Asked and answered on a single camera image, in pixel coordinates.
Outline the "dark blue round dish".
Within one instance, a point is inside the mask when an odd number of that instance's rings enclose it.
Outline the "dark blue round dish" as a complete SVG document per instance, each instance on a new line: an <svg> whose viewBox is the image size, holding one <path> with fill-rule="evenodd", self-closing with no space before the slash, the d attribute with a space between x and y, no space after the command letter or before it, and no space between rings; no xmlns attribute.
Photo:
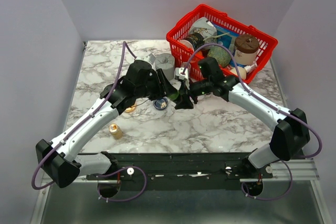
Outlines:
<svg viewBox="0 0 336 224"><path fill-rule="evenodd" d="M153 106L159 111L165 110L167 108L168 104L169 104L169 102L168 102L167 98L165 98L165 97L162 97L160 99L157 99L157 100L153 101Z"/></svg>

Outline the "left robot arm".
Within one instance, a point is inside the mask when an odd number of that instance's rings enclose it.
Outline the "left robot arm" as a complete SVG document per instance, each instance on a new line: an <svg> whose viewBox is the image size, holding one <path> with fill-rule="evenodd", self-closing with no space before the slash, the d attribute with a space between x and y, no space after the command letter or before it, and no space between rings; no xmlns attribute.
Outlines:
<svg viewBox="0 0 336 224"><path fill-rule="evenodd" d="M58 187L67 187L83 167L75 160L77 155L103 126L120 116L139 98L153 101L162 97L178 102L180 94L162 69L154 70L150 63L135 60L126 75L106 86L94 105L74 125L51 141L42 139L36 144L38 168Z"/></svg>

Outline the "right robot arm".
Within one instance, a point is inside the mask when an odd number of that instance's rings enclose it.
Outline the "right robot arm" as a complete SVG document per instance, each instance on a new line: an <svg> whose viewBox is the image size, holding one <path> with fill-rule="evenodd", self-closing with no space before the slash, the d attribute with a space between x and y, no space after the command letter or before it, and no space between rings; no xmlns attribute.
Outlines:
<svg viewBox="0 0 336 224"><path fill-rule="evenodd" d="M273 131L270 143L243 159L241 171L246 177L255 177L262 167L277 160L291 160L310 141L307 118L301 109L292 111L278 106L241 83L236 76L224 76L214 58L204 58L198 65L202 81L190 81L186 68L175 69L175 77L181 82L176 109L191 109L200 95L212 93L242 107Z"/></svg>

